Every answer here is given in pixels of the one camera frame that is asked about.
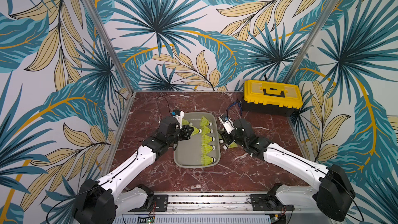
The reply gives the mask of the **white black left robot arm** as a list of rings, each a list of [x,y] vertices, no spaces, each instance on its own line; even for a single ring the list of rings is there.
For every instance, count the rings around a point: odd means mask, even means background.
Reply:
[[[88,179],[82,184],[72,209],[74,220],[80,224],[111,224],[128,211],[143,207],[150,192],[144,188],[123,192],[124,188],[170,146],[200,132],[189,124],[183,125],[180,117],[162,119],[155,133],[146,138],[125,162],[100,179]]]

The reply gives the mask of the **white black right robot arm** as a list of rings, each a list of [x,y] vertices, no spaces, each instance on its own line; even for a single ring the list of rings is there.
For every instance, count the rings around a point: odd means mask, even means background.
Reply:
[[[271,140],[255,134],[251,124],[227,116],[219,118],[224,127],[221,136],[227,143],[235,143],[251,157],[274,164],[295,175],[312,188],[306,201],[316,205],[328,218],[342,222],[354,202],[356,193],[344,169],[336,164],[326,166],[302,158]]]

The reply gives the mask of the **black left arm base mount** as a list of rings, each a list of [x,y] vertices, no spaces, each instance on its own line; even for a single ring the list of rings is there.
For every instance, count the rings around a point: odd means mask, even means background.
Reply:
[[[132,212],[166,212],[169,196],[156,194],[145,185],[138,185],[127,192],[128,213]]]

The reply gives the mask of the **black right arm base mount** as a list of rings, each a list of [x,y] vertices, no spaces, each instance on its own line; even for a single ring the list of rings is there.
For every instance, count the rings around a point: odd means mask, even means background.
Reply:
[[[276,197],[276,192],[281,186],[281,183],[276,183],[267,194],[251,194],[248,202],[253,211],[293,211],[293,205],[284,205]]]

